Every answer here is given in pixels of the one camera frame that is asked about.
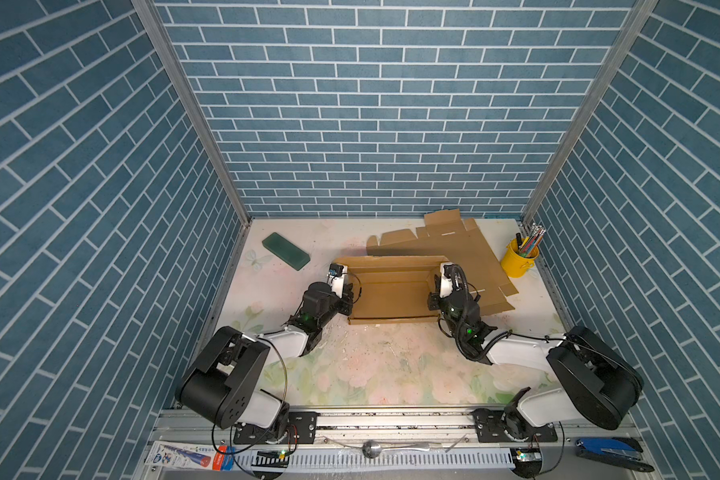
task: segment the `yellow bucket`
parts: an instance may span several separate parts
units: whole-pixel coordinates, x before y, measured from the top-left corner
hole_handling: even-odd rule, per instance
[[[507,275],[518,278],[519,276],[525,275],[525,271],[534,265],[534,261],[538,255],[538,246],[534,247],[528,258],[518,255],[518,241],[512,239],[509,245],[507,245],[507,253],[504,254],[504,258],[501,259],[501,268],[507,272]]]

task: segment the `spoon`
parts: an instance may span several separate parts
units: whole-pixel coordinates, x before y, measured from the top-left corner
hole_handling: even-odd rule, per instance
[[[382,447],[375,440],[367,440],[362,444],[362,454],[366,458],[376,458],[380,456],[384,450],[419,450],[420,452],[429,452],[428,443],[412,443],[407,445],[396,445],[394,447]]]

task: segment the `floral tablecloth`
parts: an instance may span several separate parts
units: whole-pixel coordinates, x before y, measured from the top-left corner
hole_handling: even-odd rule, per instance
[[[218,326],[243,332],[278,330],[296,310],[311,282],[325,280],[328,265],[344,255],[365,255],[370,235],[423,226],[422,220],[255,220]],[[497,255],[514,237],[513,220],[478,220]],[[278,232],[309,253],[297,272],[261,244]],[[564,331],[536,269],[513,279],[516,310],[483,317],[518,332]],[[325,328],[318,347],[286,360],[287,401],[295,406],[465,405],[508,402],[526,386],[551,384],[544,372],[520,366],[486,366],[464,359],[435,323],[350,326],[345,316]],[[259,387],[282,394],[279,362],[265,368]]]

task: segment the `flattened cardboard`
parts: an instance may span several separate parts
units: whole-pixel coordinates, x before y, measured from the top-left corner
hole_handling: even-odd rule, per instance
[[[359,292],[362,284],[350,325],[438,321],[438,312],[427,308],[427,300],[434,292],[434,275],[449,262],[447,257],[343,256],[333,262],[346,265],[357,276],[349,276],[352,291]]]
[[[368,238],[369,255],[443,255],[461,265],[467,280],[480,293],[480,314],[514,310],[506,296],[518,289],[501,269],[499,260],[478,228],[474,218],[461,219],[459,210],[440,210],[424,216],[426,226],[414,234],[396,230]]]

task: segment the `brick wallpaper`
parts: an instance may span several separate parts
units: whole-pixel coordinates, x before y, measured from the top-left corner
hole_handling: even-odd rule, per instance
[[[660,0],[544,202],[577,322],[648,381],[665,478],[720,478],[720,0]]]
[[[0,480],[134,471],[238,229],[128,0],[0,0]]]
[[[254,216],[518,216],[634,0],[158,0]]]

